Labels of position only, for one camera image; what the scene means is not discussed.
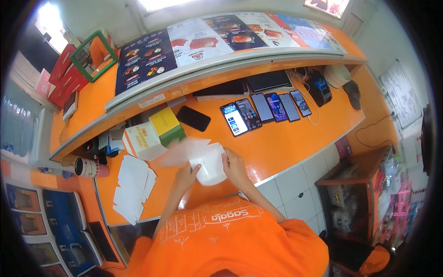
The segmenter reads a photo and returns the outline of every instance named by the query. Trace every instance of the patterned cup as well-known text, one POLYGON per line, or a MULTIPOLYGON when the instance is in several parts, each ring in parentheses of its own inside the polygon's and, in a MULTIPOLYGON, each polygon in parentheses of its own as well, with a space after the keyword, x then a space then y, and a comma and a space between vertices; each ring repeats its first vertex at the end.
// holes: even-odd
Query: patterned cup
POLYGON ((75 160, 75 174, 84 177, 108 177, 109 166, 99 164, 94 160, 88 160, 78 157, 75 160))

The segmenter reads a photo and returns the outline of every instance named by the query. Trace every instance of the forearm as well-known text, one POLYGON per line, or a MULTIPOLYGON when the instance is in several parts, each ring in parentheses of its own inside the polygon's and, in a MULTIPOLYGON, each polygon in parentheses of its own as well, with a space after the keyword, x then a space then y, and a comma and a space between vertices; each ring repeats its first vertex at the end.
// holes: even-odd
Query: forearm
POLYGON ((152 240, 155 240, 157 237, 158 232, 163 227, 163 225, 166 223, 168 218, 171 216, 173 212, 175 212, 180 204, 180 200, 182 199, 185 192, 172 188, 171 192, 169 193, 168 199, 166 200, 165 208, 163 209, 163 213, 160 216, 159 223, 157 224, 157 227, 155 228, 154 235, 152 236, 152 240))
POLYGON ((263 194, 261 194, 261 192, 254 186, 252 182, 250 186, 247 186, 247 188, 243 189, 241 192, 244 193, 244 195, 249 199, 250 202, 257 204, 258 206, 271 212, 277 219, 278 223, 286 220, 286 218, 278 211, 278 209, 276 209, 266 199, 266 197, 264 197, 263 194))

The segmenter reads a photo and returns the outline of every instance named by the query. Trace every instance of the black cap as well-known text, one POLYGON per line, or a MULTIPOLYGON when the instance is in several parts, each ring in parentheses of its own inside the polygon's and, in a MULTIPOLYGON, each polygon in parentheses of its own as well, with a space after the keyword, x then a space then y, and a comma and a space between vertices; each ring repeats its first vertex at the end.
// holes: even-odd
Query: black cap
POLYGON ((360 90, 358 89, 358 85, 354 80, 350 80, 346 84, 343 85, 343 89, 348 94, 349 102, 354 109, 361 109, 360 106, 360 90))

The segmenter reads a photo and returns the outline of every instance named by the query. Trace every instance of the black smartphone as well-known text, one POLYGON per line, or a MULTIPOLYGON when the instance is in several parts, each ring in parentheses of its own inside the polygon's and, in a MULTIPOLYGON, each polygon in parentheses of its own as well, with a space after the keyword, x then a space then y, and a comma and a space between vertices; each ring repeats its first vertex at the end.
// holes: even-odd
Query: black smartphone
POLYGON ((238 137, 248 131, 243 117, 240 115, 240 111, 235 103, 229 103, 227 105, 221 106, 221 112, 224 114, 226 122, 231 129, 234 137, 238 137))
POLYGON ((251 98, 255 109, 257 110, 258 116, 260 117, 261 123, 264 124, 275 121, 271 109, 269 108, 263 94, 253 94, 251 95, 251 98))
POLYGON ((209 122, 211 122, 209 116, 186 106, 180 108, 177 114, 177 119, 200 132, 204 132, 208 127, 209 122))
POLYGON ((250 131, 262 126, 260 117, 256 114, 251 102, 249 102, 249 99, 245 98, 235 101, 235 104, 237 104, 240 115, 243 117, 243 120, 250 131))
POLYGON ((288 115, 289 122, 300 120, 299 112, 295 108, 294 102, 292 102, 289 94, 279 94, 281 104, 283 105, 286 114, 288 115))
POLYGON ((281 105, 280 98, 275 92, 265 94, 264 98, 266 98, 268 101, 269 107, 272 110, 272 114, 274 115, 276 122, 288 120, 288 115, 286 114, 284 107, 281 105))
POLYGON ((312 114, 311 110, 306 104, 306 101, 303 98, 302 93, 299 90, 291 91, 291 95, 294 98, 294 102, 297 105, 297 108, 299 108, 302 117, 307 117, 308 115, 312 114))

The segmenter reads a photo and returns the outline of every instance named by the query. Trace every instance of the receipt printer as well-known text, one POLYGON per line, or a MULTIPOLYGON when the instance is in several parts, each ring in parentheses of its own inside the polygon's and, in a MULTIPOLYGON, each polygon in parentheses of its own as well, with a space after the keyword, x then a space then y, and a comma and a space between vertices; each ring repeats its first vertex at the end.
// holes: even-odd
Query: receipt printer
POLYGON ((328 82, 326 82, 326 79, 319 71, 313 70, 313 72, 310 73, 310 76, 311 78, 306 81, 305 87, 309 90, 309 94, 315 100, 317 106, 321 107, 331 101, 331 90, 329 89, 328 82))

